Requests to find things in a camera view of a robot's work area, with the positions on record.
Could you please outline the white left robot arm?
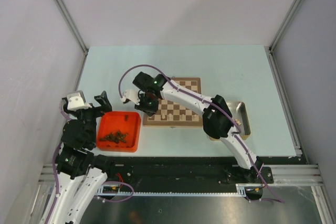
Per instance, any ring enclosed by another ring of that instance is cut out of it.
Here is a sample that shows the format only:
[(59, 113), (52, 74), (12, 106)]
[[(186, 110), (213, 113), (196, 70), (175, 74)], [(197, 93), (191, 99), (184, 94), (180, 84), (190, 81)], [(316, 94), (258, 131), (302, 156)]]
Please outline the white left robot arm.
[(82, 91), (66, 95), (61, 111), (72, 115), (62, 129), (53, 159), (55, 185), (40, 223), (80, 223), (98, 188), (115, 178), (112, 161), (95, 156), (97, 118), (112, 111), (107, 93), (94, 97), (99, 106), (86, 102)]

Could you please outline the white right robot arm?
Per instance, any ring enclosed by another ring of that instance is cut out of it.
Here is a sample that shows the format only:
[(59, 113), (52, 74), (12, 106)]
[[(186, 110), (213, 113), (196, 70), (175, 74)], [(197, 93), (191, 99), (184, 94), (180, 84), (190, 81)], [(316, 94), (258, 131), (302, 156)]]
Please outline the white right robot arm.
[(152, 116), (159, 108), (159, 100), (176, 102), (186, 107), (202, 117), (203, 130), (209, 137), (220, 140), (231, 151), (245, 181), (267, 184), (261, 174), (263, 162), (240, 137), (241, 129), (222, 96), (211, 98), (201, 95), (163, 74), (153, 78), (140, 72), (134, 78), (133, 84), (141, 91), (134, 106), (137, 110)]

